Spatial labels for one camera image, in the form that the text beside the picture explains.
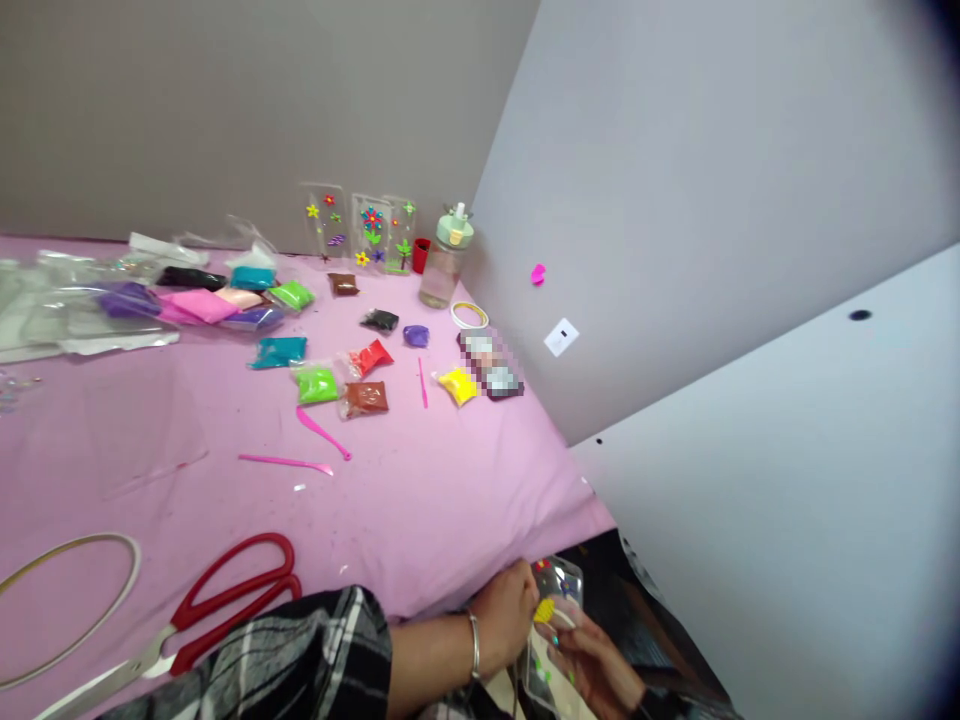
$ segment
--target wall socket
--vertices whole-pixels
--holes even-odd
[[[560,357],[563,351],[570,347],[570,343],[580,337],[577,329],[570,324],[570,321],[563,318],[557,323],[557,326],[550,331],[550,334],[544,339],[546,345],[554,357]]]

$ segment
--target pink tablecloth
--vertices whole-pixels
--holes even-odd
[[[28,258],[42,247],[84,255],[117,251],[110,244],[0,238],[0,256]],[[399,329],[384,340],[396,363],[370,379],[386,382],[388,414],[343,422],[333,404],[309,409],[353,452],[351,462],[297,421],[296,387],[286,369],[247,368],[255,352],[247,336],[192,336],[186,329],[180,344],[166,348],[5,366],[42,378],[42,387],[24,398],[22,411],[0,418],[0,577],[56,544],[101,531],[137,539],[144,562],[126,602],[79,651],[0,693],[4,718],[32,717],[138,652],[201,572],[256,533],[279,531],[291,539],[304,592],[359,583],[389,616],[414,617],[457,606],[518,557],[532,560],[613,527],[529,387],[523,397],[478,398],[458,410],[442,388],[428,384],[424,410],[417,357],[425,373],[445,370],[457,363],[459,349],[449,313],[417,300],[419,276],[361,277],[363,294],[334,299],[322,261],[291,263],[318,300],[274,335],[305,335],[308,358],[378,337],[357,324],[374,307],[398,314],[401,326],[423,324],[432,333],[422,351],[405,347]],[[469,296],[461,288],[457,299]],[[140,371],[150,363],[158,372],[175,369],[208,453],[104,501],[97,470],[103,438],[87,422],[90,388],[109,387],[134,356]],[[142,413],[157,392],[145,385],[142,396],[126,398],[126,408],[118,402],[116,413]],[[335,476],[244,462],[239,453],[325,462]],[[266,550],[245,554],[212,589],[275,562]],[[51,562],[0,597],[0,676],[55,654],[105,608],[124,576],[122,551],[93,546]],[[139,681],[115,702],[157,682]]]

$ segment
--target water bottle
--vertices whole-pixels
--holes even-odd
[[[455,212],[437,223],[437,239],[430,246],[427,266],[420,281],[420,302],[433,308],[445,308],[460,282],[460,273],[473,240],[473,226],[467,222],[466,206],[457,203]]]

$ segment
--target black and white fabric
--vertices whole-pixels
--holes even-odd
[[[317,593],[237,626],[191,672],[101,718],[383,718],[392,656],[373,593],[359,586]],[[475,690],[453,693],[421,717],[503,717]]]

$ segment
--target wire ring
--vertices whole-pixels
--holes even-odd
[[[10,577],[6,578],[3,582],[0,582],[0,596],[2,596],[7,590],[9,590],[14,583],[16,583],[20,578],[29,573],[31,570],[36,570],[38,567],[43,565],[47,560],[55,558],[57,555],[72,550],[73,548],[80,547],[81,545],[89,545],[90,543],[100,542],[104,540],[114,540],[120,543],[123,543],[127,546],[127,549],[130,550],[130,554],[133,558],[133,564],[130,567],[130,575],[127,577],[127,582],[124,584],[123,589],[120,591],[120,594],[117,595],[117,599],[113,601],[113,604],[107,608],[107,611],[100,616],[100,619],[97,620],[93,626],[87,630],[79,639],[71,643],[66,650],[61,652],[59,655],[54,657],[52,660],[48,660],[43,665],[34,668],[28,672],[25,672],[23,675],[18,675],[17,677],[11,678],[9,680],[0,680],[0,690],[6,690],[8,688],[16,687],[21,683],[25,683],[27,680],[35,678],[41,673],[45,673],[47,670],[52,668],[54,665],[59,663],[61,660],[70,655],[74,650],[76,650],[83,642],[89,638],[93,633],[95,633],[101,625],[103,625],[107,618],[113,615],[114,611],[120,607],[120,603],[127,599],[127,595],[130,594],[130,590],[133,589],[133,584],[137,580],[137,576],[140,575],[140,546],[137,544],[137,541],[133,538],[123,535],[121,533],[96,533],[94,535],[85,535],[84,537],[77,538],[76,540],[71,540],[70,542],[65,542],[62,545],[57,545],[52,550],[48,550],[43,555],[38,558],[34,558],[22,568],[13,573]]]
[[[480,325],[470,325],[467,322],[464,322],[457,316],[457,309],[465,307],[468,310],[473,310],[477,315],[480,316]],[[482,330],[487,325],[490,324],[490,317],[477,305],[468,302],[457,302],[450,306],[450,317],[453,318],[453,322],[457,327],[464,330]]]

